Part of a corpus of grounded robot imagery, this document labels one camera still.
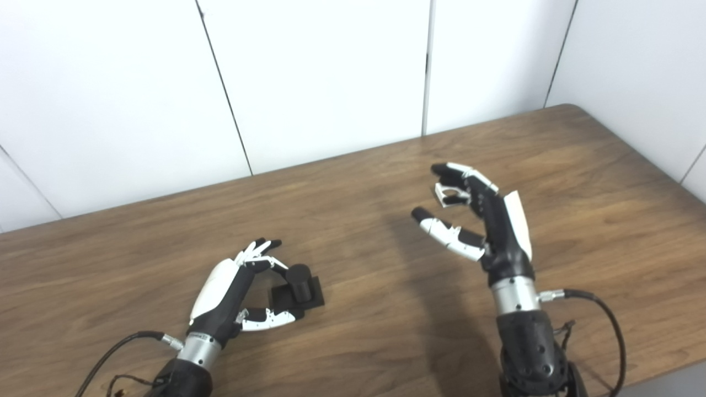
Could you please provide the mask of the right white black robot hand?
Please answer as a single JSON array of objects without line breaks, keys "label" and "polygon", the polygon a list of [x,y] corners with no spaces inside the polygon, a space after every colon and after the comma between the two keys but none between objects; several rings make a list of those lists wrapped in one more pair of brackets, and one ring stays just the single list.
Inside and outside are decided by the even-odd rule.
[{"label": "right white black robot hand", "polygon": [[477,169],[457,163],[435,163],[437,199],[444,208],[464,205],[483,222],[485,234],[439,219],[423,207],[411,216],[421,229],[446,249],[480,263],[493,286],[510,277],[536,279],[532,244],[518,191],[503,194]]}]

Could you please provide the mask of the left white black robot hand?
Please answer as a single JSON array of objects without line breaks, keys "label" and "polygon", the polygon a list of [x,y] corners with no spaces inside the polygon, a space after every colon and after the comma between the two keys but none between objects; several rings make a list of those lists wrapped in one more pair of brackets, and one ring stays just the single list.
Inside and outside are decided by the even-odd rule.
[{"label": "left white black robot hand", "polygon": [[204,334],[225,347],[240,332],[265,331],[303,319],[305,312],[300,309],[242,308],[257,274],[272,270],[285,275],[288,267],[268,254],[281,244],[280,240],[260,237],[234,258],[220,261],[192,307],[187,336]]}]

